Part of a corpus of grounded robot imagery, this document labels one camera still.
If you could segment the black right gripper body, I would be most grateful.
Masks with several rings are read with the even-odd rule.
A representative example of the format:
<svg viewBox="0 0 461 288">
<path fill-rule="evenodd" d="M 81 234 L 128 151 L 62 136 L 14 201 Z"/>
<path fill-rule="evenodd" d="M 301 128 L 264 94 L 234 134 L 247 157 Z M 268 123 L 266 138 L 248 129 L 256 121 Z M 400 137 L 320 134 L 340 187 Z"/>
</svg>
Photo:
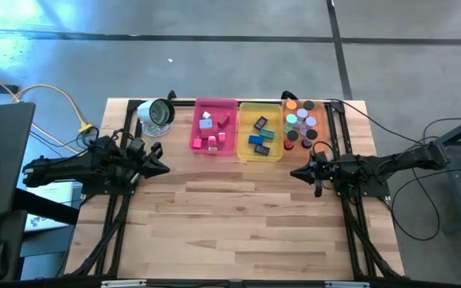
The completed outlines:
<svg viewBox="0 0 461 288">
<path fill-rule="evenodd" d="M 327 159 L 324 152 L 310 152 L 310 168 L 311 181 L 315 185 L 314 195 L 319 198 L 323 194 L 323 181 L 334 181 L 335 164 Z"/>
</svg>

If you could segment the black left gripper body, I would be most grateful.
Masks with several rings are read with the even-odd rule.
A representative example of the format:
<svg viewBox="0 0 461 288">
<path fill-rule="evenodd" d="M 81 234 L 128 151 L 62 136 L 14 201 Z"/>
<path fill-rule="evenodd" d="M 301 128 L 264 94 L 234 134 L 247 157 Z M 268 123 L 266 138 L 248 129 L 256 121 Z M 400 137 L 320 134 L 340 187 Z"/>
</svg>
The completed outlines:
<svg viewBox="0 0 461 288">
<path fill-rule="evenodd" d="M 135 184 L 140 176 L 146 178 L 146 170 L 148 169 L 147 161 L 149 157 L 156 157 L 158 160 L 163 155 L 162 145 L 160 142 L 155 142 L 150 153 L 147 154 L 144 148 L 145 142 L 141 138 L 135 138 L 126 148 L 127 159 L 134 165 L 134 175 L 130 178 L 130 183 Z"/>
</svg>

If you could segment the black disc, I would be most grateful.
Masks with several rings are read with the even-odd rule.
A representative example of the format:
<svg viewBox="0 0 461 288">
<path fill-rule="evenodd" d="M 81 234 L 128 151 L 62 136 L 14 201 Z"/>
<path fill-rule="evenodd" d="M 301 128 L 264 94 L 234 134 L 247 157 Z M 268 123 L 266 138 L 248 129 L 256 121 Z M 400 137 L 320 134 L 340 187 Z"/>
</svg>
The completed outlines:
<svg viewBox="0 0 461 288">
<path fill-rule="evenodd" d="M 313 145 L 313 141 L 318 137 L 318 132 L 314 129 L 301 129 L 300 132 L 303 135 L 302 147 L 310 149 Z"/>
</svg>

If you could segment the black hourglass red sand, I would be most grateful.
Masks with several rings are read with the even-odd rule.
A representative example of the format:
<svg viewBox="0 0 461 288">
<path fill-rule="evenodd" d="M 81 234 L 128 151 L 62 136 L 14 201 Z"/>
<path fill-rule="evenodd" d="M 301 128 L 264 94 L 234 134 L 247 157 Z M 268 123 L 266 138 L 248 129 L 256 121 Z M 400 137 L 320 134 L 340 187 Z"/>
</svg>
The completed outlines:
<svg viewBox="0 0 461 288">
<path fill-rule="evenodd" d="M 292 150 L 295 146 L 295 142 L 298 140 L 299 134 L 295 130 L 289 130 L 286 133 L 286 139 L 284 140 L 283 147 L 285 150 Z"/>
</svg>

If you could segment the teal hourglass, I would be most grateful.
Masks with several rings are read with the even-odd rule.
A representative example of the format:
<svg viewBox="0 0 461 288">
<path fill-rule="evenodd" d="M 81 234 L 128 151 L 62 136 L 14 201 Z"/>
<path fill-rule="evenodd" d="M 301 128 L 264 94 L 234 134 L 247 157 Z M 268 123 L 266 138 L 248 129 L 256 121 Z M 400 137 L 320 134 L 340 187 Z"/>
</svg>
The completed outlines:
<svg viewBox="0 0 461 288">
<path fill-rule="evenodd" d="M 289 133 L 291 130 L 297 129 L 298 118 L 295 114 L 288 114 L 285 117 L 283 132 Z"/>
</svg>

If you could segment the yellow translucent plastic bin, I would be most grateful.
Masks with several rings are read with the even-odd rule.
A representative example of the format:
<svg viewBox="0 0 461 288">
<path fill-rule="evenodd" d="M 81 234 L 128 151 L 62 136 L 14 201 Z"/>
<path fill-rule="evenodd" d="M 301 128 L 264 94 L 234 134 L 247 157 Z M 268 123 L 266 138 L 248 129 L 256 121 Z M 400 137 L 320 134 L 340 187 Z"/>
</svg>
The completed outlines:
<svg viewBox="0 0 461 288">
<path fill-rule="evenodd" d="M 256 154 L 256 145 L 249 144 L 250 135 L 259 135 L 254 128 L 255 122 L 263 116 L 267 124 L 263 129 L 273 130 L 273 140 L 264 138 L 262 146 L 270 148 L 268 156 Z M 279 104 L 244 102 L 239 105 L 239 128 L 236 153 L 243 161 L 277 162 L 283 156 L 283 112 Z"/>
</svg>

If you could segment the orange translucent plastic bin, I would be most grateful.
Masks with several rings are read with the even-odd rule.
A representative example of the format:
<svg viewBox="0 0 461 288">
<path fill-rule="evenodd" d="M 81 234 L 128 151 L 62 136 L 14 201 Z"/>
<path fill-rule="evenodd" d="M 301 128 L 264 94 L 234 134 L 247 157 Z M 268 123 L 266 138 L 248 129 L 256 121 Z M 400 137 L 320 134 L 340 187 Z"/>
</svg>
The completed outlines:
<svg viewBox="0 0 461 288">
<path fill-rule="evenodd" d="M 303 108 L 303 103 L 305 101 L 311 101 L 311 100 L 294 100 L 294 101 L 296 101 L 298 103 L 298 107 L 297 107 L 296 110 L 288 110 L 286 108 L 286 102 L 287 101 L 288 100 L 282 100 L 283 128 L 284 128 L 285 117 L 288 114 L 295 114 L 296 115 L 296 110 L 300 109 L 300 108 Z M 331 149 L 327 145 L 325 145 L 325 143 L 330 145 L 331 140 L 330 140 L 329 131 L 328 131 L 327 112 L 326 112 L 324 103 L 323 102 L 317 102 L 317 101 L 312 101 L 312 102 L 315 103 L 315 108 L 313 110 L 309 110 L 307 112 L 308 112 L 308 117 L 314 117 L 317 120 L 317 125 L 314 128 L 314 130 L 316 130 L 318 132 L 318 137 L 313 141 L 313 144 L 315 142 L 319 142 L 319 144 L 316 145 L 315 151 L 316 152 L 323 151 L 323 152 L 325 152 L 327 154 L 331 154 Z M 301 129 L 306 129 L 304 127 L 304 125 L 303 125 L 303 122 L 304 122 L 304 120 L 303 121 L 298 120 L 298 122 L 297 122 L 297 129 L 295 131 L 298 132 L 299 138 L 295 142 L 294 148 L 292 150 L 285 150 L 284 149 L 284 155 L 286 157 L 288 157 L 288 158 L 304 158 L 305 156 L 307 156 L 309 154 L 310 149 L 305 149 L 301 145 L 303 135 L 301 134 L 300 130 Z M 286 134 L 284 133 L 283 142 L 284 142 L 285 139 L 286 139 Z"/>
</svg>

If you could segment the pink translucent plastic bin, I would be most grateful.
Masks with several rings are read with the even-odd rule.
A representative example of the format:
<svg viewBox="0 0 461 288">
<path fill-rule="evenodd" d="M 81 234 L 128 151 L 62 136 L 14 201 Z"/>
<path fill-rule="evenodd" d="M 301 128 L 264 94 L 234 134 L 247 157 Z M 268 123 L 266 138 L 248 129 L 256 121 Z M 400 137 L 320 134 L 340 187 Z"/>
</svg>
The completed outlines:
<svg viewBox="0 0 461 288">
<path fill-rule="evenodd" d="M 238 120 L 238 103 L 233 99 L 218 99 L 218 98 L 198 98 L 194 104 L 194 114 L 190 133 L 190 149 L 194 154 L 209 154 L 216 156 L 231 156 L 236 151 L 237 145 L 237 120 Z M 202 113 L 207 111 L 211 114 L 211 120 L 213 122 L 213 135 L 217 138 L 220 132 L 226 133 L 226 141 L 221 143 L 218 141 L 218 151 L 209 151 L 207 138 L 202 139 L 202 148 L 194 149 L 192 142 L 195 138 L 200 138 L 200 129 L 198 128 L 198 122 L 202 119 Z M 217 121 L 223 114 L 230 115 L 230 121 L 224 129 L 217 126 Z"/>
</svg>

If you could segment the white paper booklet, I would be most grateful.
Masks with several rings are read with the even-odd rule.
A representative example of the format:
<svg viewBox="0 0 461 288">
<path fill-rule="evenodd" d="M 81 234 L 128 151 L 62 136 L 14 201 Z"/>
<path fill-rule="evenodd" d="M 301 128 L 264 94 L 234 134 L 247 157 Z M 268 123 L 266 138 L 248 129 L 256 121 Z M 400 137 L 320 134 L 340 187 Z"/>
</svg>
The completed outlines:
<svg viewBox="0 0 461 288">
<path fill-rule="evenodd" d="M 73 188 L 73 182 L 52 182 L 51 184 L 37 188 L 29 187 L 27 191 L 53 202 L 71 206 L 73 200 Z M 26 218 L 25 232 L 51 230 L 63 227 L 66 227 L 65 223 L 57 222 L 34 214 L 28 214 Z"/>
</svg>

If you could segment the black desk leg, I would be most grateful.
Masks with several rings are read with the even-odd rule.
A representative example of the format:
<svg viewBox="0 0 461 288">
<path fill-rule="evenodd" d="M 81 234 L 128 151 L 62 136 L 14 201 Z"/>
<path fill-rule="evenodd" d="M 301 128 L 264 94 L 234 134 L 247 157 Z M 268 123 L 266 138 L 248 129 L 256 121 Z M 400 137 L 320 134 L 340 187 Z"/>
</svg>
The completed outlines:
<svg viewBox="0 0 461 288">
<path fill-rule="evenodd" d="M 78 220 L 77 209 L 19 188 L 14 193 L 12 209 L 24 210 L 28 214 L 34 214 L 68 225 L 75 225 Z"/>
</svg>

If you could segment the dark grey side desk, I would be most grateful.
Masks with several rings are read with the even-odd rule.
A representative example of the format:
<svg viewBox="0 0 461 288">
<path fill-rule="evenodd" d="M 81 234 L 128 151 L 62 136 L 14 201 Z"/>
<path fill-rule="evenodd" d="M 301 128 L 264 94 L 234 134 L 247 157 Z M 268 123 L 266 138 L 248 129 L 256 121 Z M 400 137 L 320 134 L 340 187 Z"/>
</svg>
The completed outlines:
<svg viewBox="0 0 461 288">
<path fill-rule="evenodd" d="M 11 210 L 35 104 L 0 105 L 0 214 Z"/>
</svg>

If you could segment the black aluminium table frame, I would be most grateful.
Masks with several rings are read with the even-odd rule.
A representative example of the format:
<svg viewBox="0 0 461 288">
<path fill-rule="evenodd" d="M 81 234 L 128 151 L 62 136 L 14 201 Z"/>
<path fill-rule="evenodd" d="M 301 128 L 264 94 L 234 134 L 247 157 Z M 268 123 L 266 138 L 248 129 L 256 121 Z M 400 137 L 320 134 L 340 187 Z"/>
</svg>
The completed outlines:
<svg viewBox="0 0 461 288">
<path fill-rule="evenodd" d="M 291 177 L 307 150 L 295 147 L 277 162 L 190 150 L 194 100 L 174 100 L 173 130 L 162 138 L 170 173 L 139 183 L 122 236 L 98 271 L 120 278 L 337 279 L 379 275 L 355 243 L 355 258 L 332 190 Z"/>
</svg>

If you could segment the silver metal bracket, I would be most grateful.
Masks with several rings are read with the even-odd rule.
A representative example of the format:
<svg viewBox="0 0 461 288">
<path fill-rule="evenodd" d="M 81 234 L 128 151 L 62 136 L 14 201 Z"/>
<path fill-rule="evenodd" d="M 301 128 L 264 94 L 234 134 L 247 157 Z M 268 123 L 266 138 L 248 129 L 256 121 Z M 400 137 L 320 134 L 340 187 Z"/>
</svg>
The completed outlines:
<svg viewBox="0 0 461 288">
<path fill-rule="evenodd" d="M 371 288 L 369 282 L 327 281 L 325 288 Z"/>
<path fill-rule="evenodd" d="M 100 288 L 143 288 L 146 287 L 145 279 L 109 280 L 103 281 Z"/>
</svg>

